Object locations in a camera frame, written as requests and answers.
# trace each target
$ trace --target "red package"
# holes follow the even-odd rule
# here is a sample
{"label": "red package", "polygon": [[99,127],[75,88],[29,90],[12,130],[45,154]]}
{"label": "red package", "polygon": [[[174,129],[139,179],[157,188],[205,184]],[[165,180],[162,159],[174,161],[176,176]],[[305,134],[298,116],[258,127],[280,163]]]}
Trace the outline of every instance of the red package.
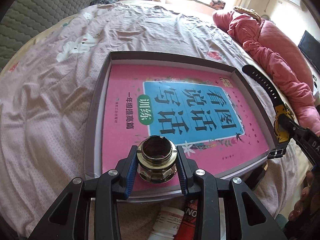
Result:
{"label": "red package", "polygon": [[196,227],[198,200],[190,200],[186,203],[186,210],[174,240],[193,240]]}

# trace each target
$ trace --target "metal screw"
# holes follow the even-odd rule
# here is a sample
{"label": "metal screw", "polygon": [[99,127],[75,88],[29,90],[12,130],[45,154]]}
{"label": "metal screw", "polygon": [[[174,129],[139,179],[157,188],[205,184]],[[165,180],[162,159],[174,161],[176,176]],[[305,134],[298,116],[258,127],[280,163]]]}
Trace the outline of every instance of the metal screw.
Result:
{"label": "metal screw", "polygon": [[110,170],[110,171],[108,172],[108,174],[109,174],[110,176],[116,176],[116,175],[118,174],[118,171],[117,171],[117,170]]}
{"label": "metal screw", "polygon": [[72,180],[73,184],[79,184],[81,181],[82,181],[81,178],[74,178],[74,179]]}
{"label": "metal screw", "polygon": [[241,180],[240,178],[238,178],[238,177],[234,177],[234,178],[232,179],[232,181],[233,181],[234,183],[236,183],[236,184],[240,184],[240,183],[242,182],[242,180]]}
{"label": "metal screw", "polygon": [[196,174],[199,175],[199,176],[203,176],[205,174],[205,171],[204,170],[196,170]]}

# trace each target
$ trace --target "finger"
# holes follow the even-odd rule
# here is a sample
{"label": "finger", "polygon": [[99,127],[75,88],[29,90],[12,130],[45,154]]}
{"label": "finger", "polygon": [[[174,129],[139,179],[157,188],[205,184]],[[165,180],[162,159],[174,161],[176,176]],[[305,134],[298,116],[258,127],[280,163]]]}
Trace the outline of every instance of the finger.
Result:
{"label": "finger", "polygon": [[313,173],[311,171],[307,171],[306,178],[307,178],[307,182],[310,186],[312,184],[313,179],[314,179]]}
{"label": "finger", "polygon": [[303,201],[298,200],[296,204],[294,205],[294,211],[297,213],[297,216],[300,216],[300,214],[303,212]]}
{"label": "finger", "polygon": [[311,214],[313,214],[314,212],[316,212],[320,207],[320,193],[316,193],[312,199],[311,199],[311,203],[310,203],[310,212]]}
{"label": "finger", "polygon": [[298,217],[299,215],[297,214],[297,212],[295,210],[292,210],[288,216],[288,220],[295,221]]}
{"label": "finger", "polygon": [[307,198],[308,195],[309,195],[309,192],[310,192],[310,187],[305,187],[305,188],[301,191],[300,199],[301,199],[302,201],[305,201],[306,198]]}

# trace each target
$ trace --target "pink bedsheet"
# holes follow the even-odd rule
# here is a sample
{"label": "pink bedsheet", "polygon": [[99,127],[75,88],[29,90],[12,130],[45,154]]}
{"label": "pink bedsheet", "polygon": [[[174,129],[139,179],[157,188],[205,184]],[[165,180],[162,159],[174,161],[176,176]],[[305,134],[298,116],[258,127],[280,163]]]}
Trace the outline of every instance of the pink bedsheet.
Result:
{"label": "pink bedsheet", "polygon": [[[313,88],[312,74],[308,66],[304,66],[306,63],[301,61],[301,52],[297,46],[271,22],[262,20],[259,24],[252,17],[234,10],[214,12],[213,21],[218,28],[238,41],[271,76],[288,98],[300,125],[319,136],[320,117],[310,89]],[[287,48],[286,52],[280,52],[284,47]]]}

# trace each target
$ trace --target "flower illustration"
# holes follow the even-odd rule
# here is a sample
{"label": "flower illustration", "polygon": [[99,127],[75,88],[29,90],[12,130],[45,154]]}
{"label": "flower illustration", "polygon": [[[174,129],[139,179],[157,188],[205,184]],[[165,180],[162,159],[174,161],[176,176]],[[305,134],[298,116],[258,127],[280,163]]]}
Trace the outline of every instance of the flower illustration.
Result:
{"label": "flower illustration", "polygon": [[222,60],[222,57],[220,56],[220,54],[216,51],[210,51],[207,54],[209,57],[215,59],[215,60]]}
{"label": "flower illustration", "polygon": [[188,144],[187,141],[184,141],[184,144],[182,145],[184,153],[188,154],[188,156],[190,156],[190,153],[196,153],[191,149],[192,145],[193,144]]}
{"label": "flower illustration", "polygon": [[89,52],[90,48],[97,45],[99,42],[98,38],[93,38],[90,34],[85,35],[76,39],[76,41],[68,41],[63,45],[63,52],[57,55],[57,61],[62,62],[67,59],[73,53],[84,53]]}

